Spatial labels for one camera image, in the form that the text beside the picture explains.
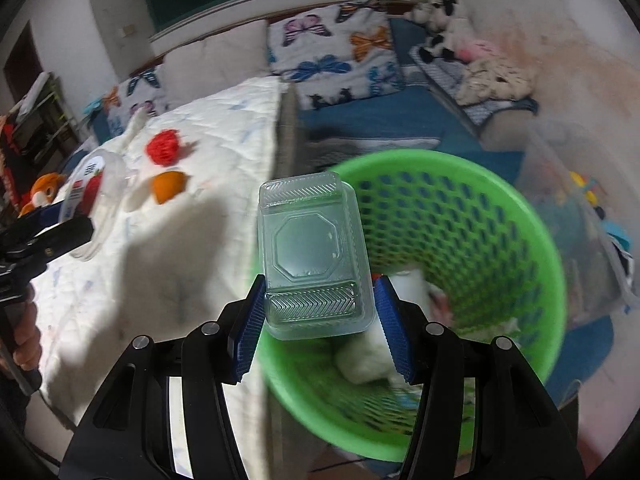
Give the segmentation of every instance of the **plastic food container lid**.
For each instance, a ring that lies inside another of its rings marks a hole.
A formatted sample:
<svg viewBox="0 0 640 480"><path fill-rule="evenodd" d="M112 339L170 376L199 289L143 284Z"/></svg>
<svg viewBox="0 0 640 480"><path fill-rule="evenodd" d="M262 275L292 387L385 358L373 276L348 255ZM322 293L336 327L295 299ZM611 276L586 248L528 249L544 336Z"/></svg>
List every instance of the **plastic food container lid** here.
<svg viewBox="0 0 640 480"><path fill-rule="evenodd" d="M260 188L258 245L267 329L278 339L345 335L375 317L356 194L336 173Z"/></svg>
<svg viewBox="0 0 640 480"><path fill-rule="evenodd" d="M73 257L87 261L100 250L113 229L130 176L121 156L101 148L89 153L76 167L68 180L60 222L88 215L94 224L94 236L89 243L71 251Z"/></svg>

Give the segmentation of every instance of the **green plastic basket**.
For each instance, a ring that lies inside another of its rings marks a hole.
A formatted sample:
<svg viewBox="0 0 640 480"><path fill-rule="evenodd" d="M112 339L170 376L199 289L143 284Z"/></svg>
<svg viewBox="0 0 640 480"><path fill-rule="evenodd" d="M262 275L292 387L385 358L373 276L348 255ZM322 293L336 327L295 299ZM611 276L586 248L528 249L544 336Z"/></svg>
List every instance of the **green plastic basket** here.
<svg viewBox="0 0 640 480"><path fill-rule="evenodd" d="M333 170L356 190L372 272L420 264L449 295L460 334L516 317L523 354L548 378L566 322L561 260L513 187L477 164L425 150L375 153ZM404 460L415 405L385 381L346 381L331 340L279 341L264 332L258 355L275 395L311 432L359 455ZM472 444L470 420L461 452Z"/></svg>

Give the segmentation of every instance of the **orange butterfly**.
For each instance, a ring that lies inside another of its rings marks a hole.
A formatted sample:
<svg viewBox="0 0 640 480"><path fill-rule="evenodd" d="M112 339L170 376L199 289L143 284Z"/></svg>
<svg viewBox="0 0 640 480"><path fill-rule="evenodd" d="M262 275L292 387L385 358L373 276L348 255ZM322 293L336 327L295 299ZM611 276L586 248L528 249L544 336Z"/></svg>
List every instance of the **orange butterfly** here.
<svg viewBox="0 0 640 480"><path fill-rule="evenodd" d="M117 86L114 86L111 89L111 92L104 95L104 97L102 98L102 106L104 107L104 113L106 114L109 113L109 108L111 108L112 106L115 106L117 108L120 108L122 106L122 101L118 97Z"/></svg>
<svg viewBox="0 0 640 480"><path fill-rule="evenodd" d="M378 31L370 38L361 32L354 32L350 37L350 41L353 45L353 58L357 62L365 59L372 48L392 50L394 47L389 41L388 28L383 26L378 27Z"/></svg>

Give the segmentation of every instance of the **white bedsheet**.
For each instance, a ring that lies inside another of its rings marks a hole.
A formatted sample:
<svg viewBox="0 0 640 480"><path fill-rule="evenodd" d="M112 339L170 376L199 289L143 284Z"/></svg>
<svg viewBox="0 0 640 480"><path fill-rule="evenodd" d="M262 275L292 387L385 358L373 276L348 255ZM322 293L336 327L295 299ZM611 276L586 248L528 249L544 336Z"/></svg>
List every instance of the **white bedsheet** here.
<svg viewBox="0 0 640 480"><path fill-rule="evenodd" d="M62 256L34 281L42 391L73 422L135 336L185 336L247 294L258 188L272 170L282 90L278 78L250 79L150 120L132 139L126 134L103 146L121 152L128 168L138 170L134 188L140 190L164 171L149 161L146 144L161 130L176 128L187 145L177 167L190 178L186 192L164 205L149 197L126 212L135 200L125 197L111 235L92 260ZM268 475L258 366L254 360L242 384L225 389L239 450L254 480ZM185 450L178 446L175 452L184 456Z"/></svg>

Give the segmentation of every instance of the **blue gripper pad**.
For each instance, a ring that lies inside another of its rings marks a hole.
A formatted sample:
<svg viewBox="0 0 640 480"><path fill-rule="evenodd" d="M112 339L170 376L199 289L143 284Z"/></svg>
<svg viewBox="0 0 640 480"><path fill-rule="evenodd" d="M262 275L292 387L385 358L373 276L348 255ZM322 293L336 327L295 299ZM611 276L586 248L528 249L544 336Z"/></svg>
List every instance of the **blue gripper pad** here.
<svg viewBox="0 0 640 480"><path fill-rule="evenodd" d="M258 275L254 284L246 297L249 312L246 321L238 337L234 338L234 372L238 382L242 376L251 368L254 360L255 349L258 346L258 339L264 324L264 294L266 292L266 281L264 276Z"/></svg>
<svg viewBox="0 0 640 480"><path fill-rule="evenodd" d="M396 371L411 383L415 375L411 343L398 312L400 300L388 277L382 276L375 281L373 297Z"/></svg>

